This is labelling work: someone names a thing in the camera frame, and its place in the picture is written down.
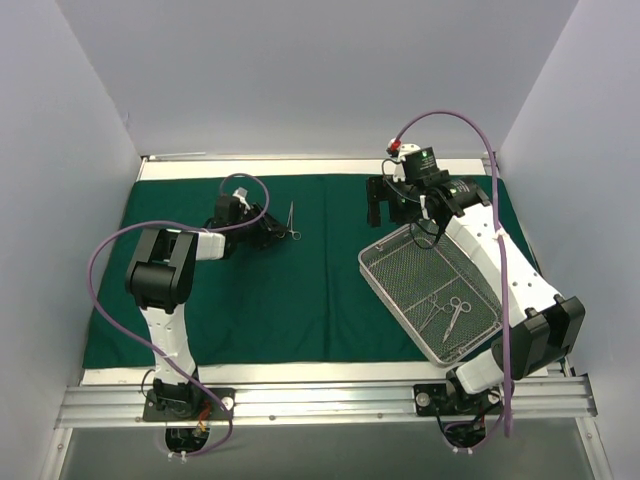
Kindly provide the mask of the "steel surgical forceps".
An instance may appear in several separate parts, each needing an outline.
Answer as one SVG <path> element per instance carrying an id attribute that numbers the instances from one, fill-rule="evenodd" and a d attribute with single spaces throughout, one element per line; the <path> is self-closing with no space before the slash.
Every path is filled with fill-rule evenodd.
<path id="1" fill-rule="evenodd" d="M 426 327 L 432 322 L 432 320 L 440 313 L 440 312 L 448 312 L 449 311 L 449 306 L 448 305 L 440 305 L 438 303 L 438 298 L 437 295 L 435 293 L 430 294 L 427 297 L 427 301 L 430 305 L 430 309 L 428 311 L 428 314 L 426 315 L 426 318 L 424 319 L 424 321 L 422 322 L 422 324 L 419 326 L 419 328 L 417 329 L 417 331 L 419 333 L 423 332 Z"/>
<path id="2" fill-rule="evenodd" d="M 288 218 L 287 218 L 287 233 L 291 236 L 294 241 L 298 241 L 301 239 L 301 233 L 294 226 L 294 214 L 295 214 L 295 203 L 293 201 L 290 202 Z"/>

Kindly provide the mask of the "dark green surgical cloth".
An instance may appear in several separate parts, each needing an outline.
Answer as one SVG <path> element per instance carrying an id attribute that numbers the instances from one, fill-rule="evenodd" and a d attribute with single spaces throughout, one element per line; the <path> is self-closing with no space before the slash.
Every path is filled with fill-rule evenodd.
<path id="1" fill-rule="evenodd" d="M 141 181 L 122 220 L 90 319 L 87 369 L 151 367 L 148 327 L 126 271 L 138 224 L 170 220 L 194 227 L 213 214 L 219 192 L 240 180 Z M 241 244 L 227 260 L 195 267 L 185 318 L 190 351 L 200 365 L 289 362 L 403 362 L 423 355 L 360 274 L 362 249 L 394 230 L 367 224 L 363 175 L 272 176 L 248 183 L 248 198 L 292 221 L 299 239 L 257 250 Z"/>

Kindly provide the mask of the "metal wire mesh tray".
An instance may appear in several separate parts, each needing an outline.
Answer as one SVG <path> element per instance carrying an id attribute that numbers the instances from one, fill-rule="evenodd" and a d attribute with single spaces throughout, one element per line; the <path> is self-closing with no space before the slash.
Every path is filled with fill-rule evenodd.
<path id="1" fill-rule="evenodd" d="M 398 228 L 359 252 L 360 273 L 422 354 L 445 368 L 502 329 L 502 306 L 480 270 L 438 227 Z"/>

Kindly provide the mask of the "steel surgical scissors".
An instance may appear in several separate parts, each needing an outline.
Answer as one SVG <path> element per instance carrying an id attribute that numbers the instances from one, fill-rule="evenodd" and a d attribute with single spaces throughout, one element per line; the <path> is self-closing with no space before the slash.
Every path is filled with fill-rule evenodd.
<path id="1" fill-rule="evenodd" d="M 449 305 L 450 305 L 450 311 L 451 311 L 451 318 L 450 318 L 449 325 L 443 334 L 442 342 L 446 342 L 449 339 L 460 315 L 470 313 L 472 310 L 471 304 L 469 302 L 463 301 L 456 296 L 451 297 L 449 299 Z"/>

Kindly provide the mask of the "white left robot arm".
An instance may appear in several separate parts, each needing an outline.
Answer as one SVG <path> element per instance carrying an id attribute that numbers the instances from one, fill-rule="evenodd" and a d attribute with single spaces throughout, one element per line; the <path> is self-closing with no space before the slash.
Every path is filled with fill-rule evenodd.
<path id="1" fill-rule="evenodd" d="M 198 261 L 226 260 L 243 242 L 261 250 L 282 239 L 286 226 L 265 213 L 258 203 L 224 194 L 201 231 L 145 228 L 125 277 L 125 289 L 148 326 L 154 354 L 155 378 L 150 397 L 179 419 L 194 417 L 202 391 L 194 385 L 197 364 L 190 352 L 185 304 Z"/>

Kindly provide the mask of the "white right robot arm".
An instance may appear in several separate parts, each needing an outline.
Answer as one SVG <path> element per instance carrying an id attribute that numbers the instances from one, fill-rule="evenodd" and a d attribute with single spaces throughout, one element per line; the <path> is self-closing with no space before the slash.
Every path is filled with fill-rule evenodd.
<path id="1" fill-rule="evenodd" d="M 359 253 L 361 275 L 444 371 L 450 409 L 467 412 L 571 352 L 584 305 L 551 286 L 495 220 L 500 197 L 488 180 L 405 185 L 376 175 L 366 202 L 371 226 L 387 208 L 396 229 Z"/>

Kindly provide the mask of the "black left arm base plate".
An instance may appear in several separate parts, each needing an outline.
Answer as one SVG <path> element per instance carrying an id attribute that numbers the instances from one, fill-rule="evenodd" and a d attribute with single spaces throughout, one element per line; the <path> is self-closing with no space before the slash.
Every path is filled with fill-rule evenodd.
<path id="1" fill-rule="evenodd" d="M 142 420 L 144 422 L 185 422 L 228 420 L 233 417 L 236 390 L 211 388 L 210 392 L 225 403 L 229 413 L 201 389 L 193 385 L 155 386 L 146 393 Z"/>

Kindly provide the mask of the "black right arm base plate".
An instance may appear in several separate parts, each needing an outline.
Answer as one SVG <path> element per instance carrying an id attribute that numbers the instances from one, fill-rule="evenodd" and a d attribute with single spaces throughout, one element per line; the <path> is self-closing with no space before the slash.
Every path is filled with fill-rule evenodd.
<path id="1" fill-rule="evenodd" d="M 479 394 L 458 392 L 449 382 L 414 384 L 413 401 L 419 417 L 472 416 L 499 414 L 503 410 L 498 390 Z"/>

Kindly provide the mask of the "aluminium front frame rail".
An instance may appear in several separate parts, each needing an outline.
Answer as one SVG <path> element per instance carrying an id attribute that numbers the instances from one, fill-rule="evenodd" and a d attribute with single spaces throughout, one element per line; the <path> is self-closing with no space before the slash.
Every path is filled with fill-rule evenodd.
<path id="1" fill-rule="evenodd" d="M 240 384 L 235 387 L 233 423 L 239 426 L 429 421 L 417 415 L 413 381 Z M 194 427 L 198 420 L 150 422 L 149 402 L 133 386 L 69 388 L 58 428 Z M 597 415 L 585 377 L 525 379 L 512 399 L 515 420 L 584 418 Z"/>

